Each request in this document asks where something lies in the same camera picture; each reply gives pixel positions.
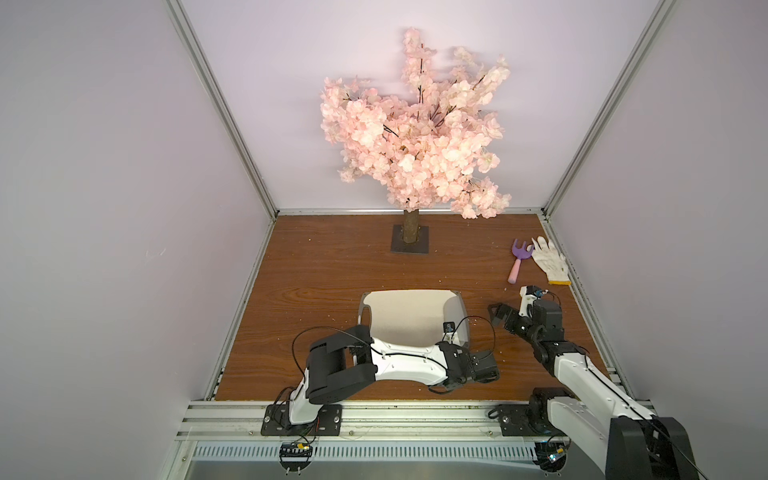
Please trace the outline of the white grey cutting board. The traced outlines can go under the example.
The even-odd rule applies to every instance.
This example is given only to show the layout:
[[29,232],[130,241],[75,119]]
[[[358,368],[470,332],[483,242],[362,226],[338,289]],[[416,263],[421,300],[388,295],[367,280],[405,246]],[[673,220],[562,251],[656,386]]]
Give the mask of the white grey cutting board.
[[458,291],[436,289],[382,290],[363,295],[358,323],[386,343],[430,347],[443,341],[443,323],[465,321],[466,345],[470,343],[469,320]]

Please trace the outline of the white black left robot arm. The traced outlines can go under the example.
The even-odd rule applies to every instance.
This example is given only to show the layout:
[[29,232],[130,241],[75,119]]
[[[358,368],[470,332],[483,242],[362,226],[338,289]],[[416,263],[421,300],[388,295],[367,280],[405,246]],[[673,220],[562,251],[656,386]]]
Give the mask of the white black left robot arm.
[[383,341],[367,325],[346,330],[332,327],[332,334],[314,342],[297,387],[276,404],[283,411],[273,417],[282,428],[309,426],[326,405],[346,400],[376,382],[406,381],[424,385],[437,395],[467,384],[488,384],[500,378],[492,351],[473,353],[448,338],[415,347]]

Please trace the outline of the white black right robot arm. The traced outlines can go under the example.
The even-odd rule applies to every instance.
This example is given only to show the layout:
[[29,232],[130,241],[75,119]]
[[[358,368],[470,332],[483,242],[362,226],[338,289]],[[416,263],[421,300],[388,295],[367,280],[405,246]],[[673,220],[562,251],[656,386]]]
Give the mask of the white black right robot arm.
[[585,348],[568,341],[561,306],[526,295],[518,308],[488,307],[491,322],[528,343],[563,387],[539,388],[531,426],[568,437],[607,479],[703,479],[683,425],[660,417],[600,372]]

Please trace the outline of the right circuit board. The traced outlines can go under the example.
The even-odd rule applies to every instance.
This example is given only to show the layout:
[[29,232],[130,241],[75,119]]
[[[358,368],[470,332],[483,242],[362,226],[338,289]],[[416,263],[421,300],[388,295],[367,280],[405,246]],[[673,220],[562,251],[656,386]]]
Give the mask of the right circuit board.
[[562,443],[536,443],[534,451],[533,463],[547,474],[559,473],[566,465],[567,448]]

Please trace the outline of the circuit board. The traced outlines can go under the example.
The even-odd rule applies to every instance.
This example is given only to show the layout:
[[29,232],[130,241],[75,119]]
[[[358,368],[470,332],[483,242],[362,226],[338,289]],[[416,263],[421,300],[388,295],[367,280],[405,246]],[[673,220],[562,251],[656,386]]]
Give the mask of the circuit board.
[[314,447],[306,442],[282,443],[278,452],[278,461],[285,474],[300,475],[311,465]]
[[533,463],[547,474],[559,473],[566,465],[567,448],[562,443],[536,443],[534,451]]

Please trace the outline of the left circuit board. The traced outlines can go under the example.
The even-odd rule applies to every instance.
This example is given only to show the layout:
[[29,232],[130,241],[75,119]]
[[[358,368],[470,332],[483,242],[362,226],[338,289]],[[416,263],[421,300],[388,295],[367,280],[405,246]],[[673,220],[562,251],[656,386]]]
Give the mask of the left circuit board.
[[285,474],[300,475],[311,465],[314,447],[306,442],[282,443],[278,452],[278,461]]

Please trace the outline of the white work glove yellow cuff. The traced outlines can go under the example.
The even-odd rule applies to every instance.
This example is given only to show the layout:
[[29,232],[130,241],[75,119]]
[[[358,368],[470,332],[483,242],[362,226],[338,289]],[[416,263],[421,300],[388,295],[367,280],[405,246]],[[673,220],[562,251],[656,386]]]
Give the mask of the white work glove yellow cuff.
[[570,285],[570,274],[566,257],[558,251],[554,243],[543,236],[533,240],[532,258],[544,272],[551,285]]

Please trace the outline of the purple pink garden fork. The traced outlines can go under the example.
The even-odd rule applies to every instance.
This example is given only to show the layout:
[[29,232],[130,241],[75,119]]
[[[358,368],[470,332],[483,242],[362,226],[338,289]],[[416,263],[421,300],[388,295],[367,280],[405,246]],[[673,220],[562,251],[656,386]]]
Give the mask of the purple pink garden fork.
[[534,250],[535,246],[532,243],[521,241],[519,239],[514,240],[511,247],[511,253],[515,260],[507,278],[509,284],[514,285],[517,283],[522,262],[524,260],[530,259]]

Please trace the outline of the pink cherry blossom tree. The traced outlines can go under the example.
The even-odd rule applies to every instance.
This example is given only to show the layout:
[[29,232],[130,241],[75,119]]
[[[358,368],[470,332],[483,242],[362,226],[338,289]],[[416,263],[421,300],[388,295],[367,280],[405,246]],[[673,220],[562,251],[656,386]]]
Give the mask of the pink cherry blossom tree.
[[359,79],[328,78],[320,111],[326,140],[341,148],[341,179],[368,176],[383,185],[404,213],[403,243],[414,244],[423,209],[447,205],[476,219],[509,207],[510,195],[488,176],[500,164],[489,146],[502,139],[503,128],[487,107],[511,70],[504,57],[486,66],[457,47],[453,68],[440,78],[435,50],[415,28],[405,32],[403,52],[402,80],[414,100],[384,95]]

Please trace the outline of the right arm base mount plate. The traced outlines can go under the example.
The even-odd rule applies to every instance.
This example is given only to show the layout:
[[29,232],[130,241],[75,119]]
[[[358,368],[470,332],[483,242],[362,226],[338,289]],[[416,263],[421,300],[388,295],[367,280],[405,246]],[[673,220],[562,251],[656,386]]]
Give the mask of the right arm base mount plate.
[[542,407],[529,404],[499,404],[487,418],[496,421],[504,437],[557,436],[560,431],[548,420]]

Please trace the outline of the dark metal tree base plate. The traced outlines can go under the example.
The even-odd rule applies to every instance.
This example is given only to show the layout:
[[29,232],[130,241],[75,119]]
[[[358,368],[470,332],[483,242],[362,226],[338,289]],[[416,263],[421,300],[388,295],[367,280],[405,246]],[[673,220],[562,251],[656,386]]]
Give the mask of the dark metal tree base plate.
[[416,241],[407,243],[404,240],[403,225],[394,225],[392,229],[392,240],[390,251],[399,254],[418,254],[426,255],[429,253],[429,228],[420,227],[417,232]]

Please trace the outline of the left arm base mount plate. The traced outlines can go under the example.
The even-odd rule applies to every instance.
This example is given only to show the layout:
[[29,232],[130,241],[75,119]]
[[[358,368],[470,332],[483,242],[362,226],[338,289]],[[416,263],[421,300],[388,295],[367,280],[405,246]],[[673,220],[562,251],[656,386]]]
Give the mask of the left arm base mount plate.
[[298,405],[296,402],[269,405],[260,434],[262,436],[339,436],[343,406],[339,404]]

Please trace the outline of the aluminium front rail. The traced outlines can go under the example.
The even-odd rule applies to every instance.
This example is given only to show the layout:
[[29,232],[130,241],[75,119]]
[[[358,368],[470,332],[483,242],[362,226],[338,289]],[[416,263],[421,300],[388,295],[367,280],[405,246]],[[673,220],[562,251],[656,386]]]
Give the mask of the aluminium front rail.
[[417,440],[495,441],[523,438],[543,441],[548,437],[504,437],[496,421],[487,418],[499,404],[519,401],[403,400],[345,401],[339,436],[262,436],[265,401],[195,401],[189,404],[176,438],[187,440],[277,440],[305,437],[308,440]]

